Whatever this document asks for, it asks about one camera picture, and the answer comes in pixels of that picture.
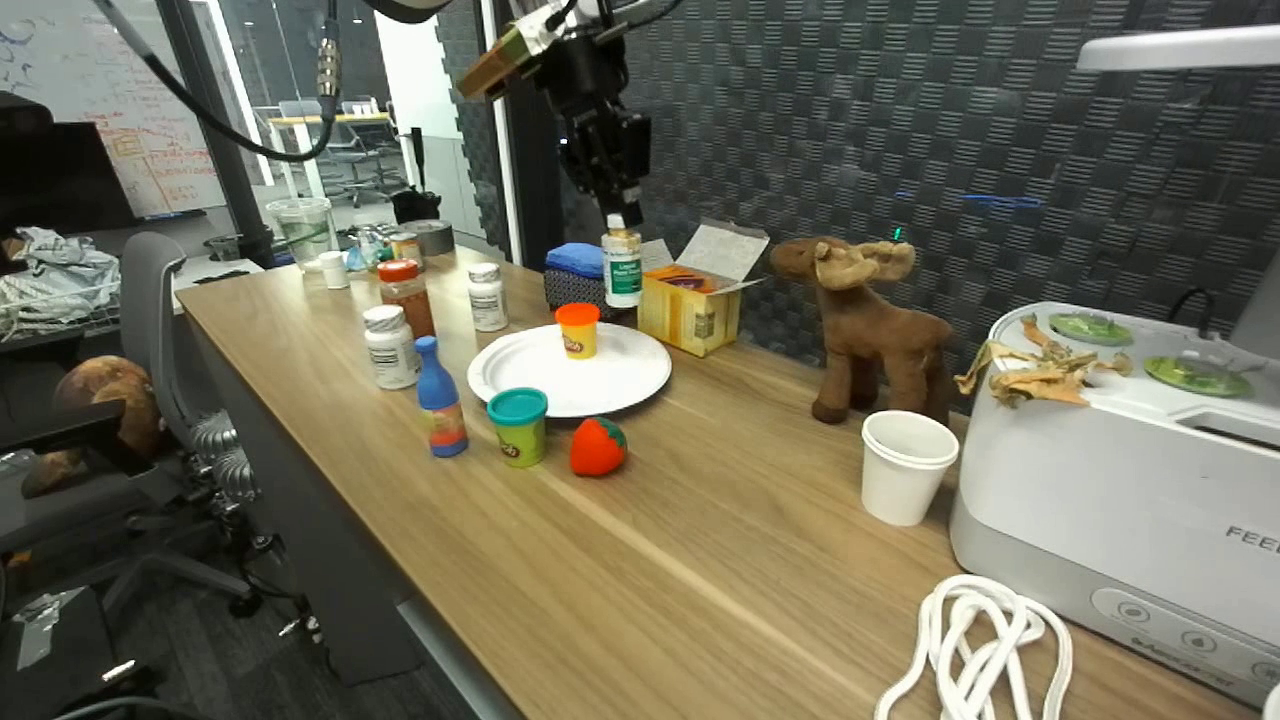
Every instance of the brown plush toy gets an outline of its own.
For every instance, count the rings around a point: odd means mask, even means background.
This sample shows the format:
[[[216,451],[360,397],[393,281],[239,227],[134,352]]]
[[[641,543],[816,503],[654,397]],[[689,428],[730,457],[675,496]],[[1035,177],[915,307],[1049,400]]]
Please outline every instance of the brown plush toy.
[[[890,382],[890,410],[950,420],[951,382],[944,348],[951,323],[915,307],[890,303],[872,285],[897,285],[915,268],[914,243],[891,240],[780,240],[768,251],[777,278],[809,281],[825,315],[825,382],[813,416],[847,420],[847,410],[878,410]]]
[[[81,362],[53,393],[58,410],[89,410],[89,405],[125,405],[117,442],[137,451],[139,459],[154,459],[164,442],[164,420],[154,397],[154,382],[139,366],[125,356],[91,356]],[[81,448],[62,448],[36,457],[25,496],[58,493],[89,478]]]

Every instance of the green cup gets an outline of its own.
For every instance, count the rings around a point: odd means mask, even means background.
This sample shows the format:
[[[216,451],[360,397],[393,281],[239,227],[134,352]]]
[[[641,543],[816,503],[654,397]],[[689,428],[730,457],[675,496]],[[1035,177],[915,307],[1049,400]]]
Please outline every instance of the green cup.
[[[542,387],[505,387],[489,400],[489,426],[507,463],[534,469],[549,448],[549,397]]]

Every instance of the coiled white cable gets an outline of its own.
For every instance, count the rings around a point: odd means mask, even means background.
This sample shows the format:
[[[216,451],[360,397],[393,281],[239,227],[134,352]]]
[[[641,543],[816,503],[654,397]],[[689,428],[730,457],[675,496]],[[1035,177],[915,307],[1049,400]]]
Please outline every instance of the coiled white cable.
[[[967,644],[967,634],[990,619],[992,642]],[[878,720],[890,720],[891,703],[903,701],[926,664],[931,664],[935,692],[944,703],[944,720],[992,720],[992,689],[1010,676],[1014,714],[1017,720],[1032,720],[1029,682],[1021,664],[1021,644],[1035,644],[1052,629],[1058,638],[1058,671],[1043,689],[1043,720],[1063,714],[1063,696],[1071,684],[1071,634],[1070,625],[985,576],[950,576],[935,584],[931,597],[922,603],[922,638],[914,670],[880,696]]]

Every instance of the whiteboard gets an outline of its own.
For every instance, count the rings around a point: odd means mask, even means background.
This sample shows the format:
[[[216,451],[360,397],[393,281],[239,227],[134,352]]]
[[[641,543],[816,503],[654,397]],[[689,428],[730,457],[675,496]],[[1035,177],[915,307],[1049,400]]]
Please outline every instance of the whiteboard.
[[[156,0],[117,7],[176,74]],[[91,121],[137,217],[223,204],[196,117],[91,0],[4,0],[0,92],[43,105],[58,125]]]

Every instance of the orange cup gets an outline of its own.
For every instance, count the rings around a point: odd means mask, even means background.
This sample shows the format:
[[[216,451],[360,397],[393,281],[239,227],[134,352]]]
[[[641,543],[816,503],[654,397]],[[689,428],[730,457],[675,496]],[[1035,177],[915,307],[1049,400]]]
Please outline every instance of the orange cup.
[[[597,323],[599,323],[597,303],[559,303],[558,323],[559,323],[565,352],[571,362],[597,356]]]

